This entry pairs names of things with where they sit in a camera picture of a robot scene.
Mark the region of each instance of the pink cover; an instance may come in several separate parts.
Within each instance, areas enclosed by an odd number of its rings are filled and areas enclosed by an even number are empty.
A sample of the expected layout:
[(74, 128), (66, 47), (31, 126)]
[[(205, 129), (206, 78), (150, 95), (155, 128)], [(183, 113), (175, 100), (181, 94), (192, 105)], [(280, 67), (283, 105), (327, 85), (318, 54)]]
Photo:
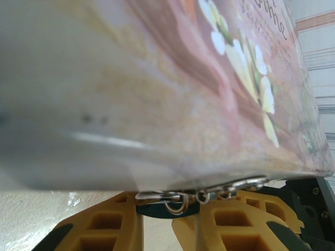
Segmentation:
[(165, 190), (333, 173), (283, 1), (0, 5), (0, 184)]

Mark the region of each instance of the clamp jaw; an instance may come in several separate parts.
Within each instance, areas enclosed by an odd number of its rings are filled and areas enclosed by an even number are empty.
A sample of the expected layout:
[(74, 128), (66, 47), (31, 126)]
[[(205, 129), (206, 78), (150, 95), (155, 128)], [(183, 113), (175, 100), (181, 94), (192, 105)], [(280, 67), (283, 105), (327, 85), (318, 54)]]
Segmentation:
[(335, 203), (325, 184), (323, 178), (292, 180), (280, 189), (233, 193), (230, 186), (230, 199), (226, 185), (216, 192), (123, 192), (60, 222), (33, 251), (140, 251), (143, 215), (173, 219), (183, 250), (335, 250)]

